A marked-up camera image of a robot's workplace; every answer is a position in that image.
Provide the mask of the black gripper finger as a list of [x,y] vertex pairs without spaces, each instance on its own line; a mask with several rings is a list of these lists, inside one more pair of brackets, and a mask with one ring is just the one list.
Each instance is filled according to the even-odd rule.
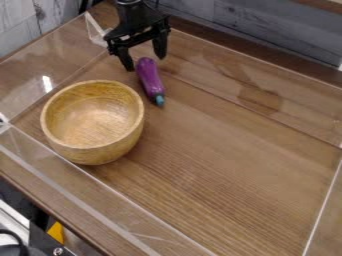
[[168,34],[161,33],[156,38],[152,39],[152,47],[154,55],[158,59],[162,59],[166,56],[168,48]]
[[117,48],[117,57],[126,71],[134,70],[133,60],[125,47]]

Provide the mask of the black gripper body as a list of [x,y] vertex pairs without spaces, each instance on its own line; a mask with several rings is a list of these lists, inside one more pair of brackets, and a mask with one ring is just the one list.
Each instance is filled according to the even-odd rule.
[[117,27],[104,35],[108,52],[110,55],[116,55],[118,47],[129,49],[146,41],[152,41],[161,33],[169,34],[169,32],[170,26],[166,15],[152,22],[140,23],[136,27],[118,23]]

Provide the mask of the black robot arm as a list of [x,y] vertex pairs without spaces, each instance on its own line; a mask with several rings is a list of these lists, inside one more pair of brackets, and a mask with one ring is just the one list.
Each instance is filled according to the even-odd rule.
[[108,53],[118,58],[126,71],[133,71],[134,64],[129,55],[132,47],[150,41],[157,58],[166,56],[169,17],[144,0],[114,0],[114,6],[118,24],[102,39]]

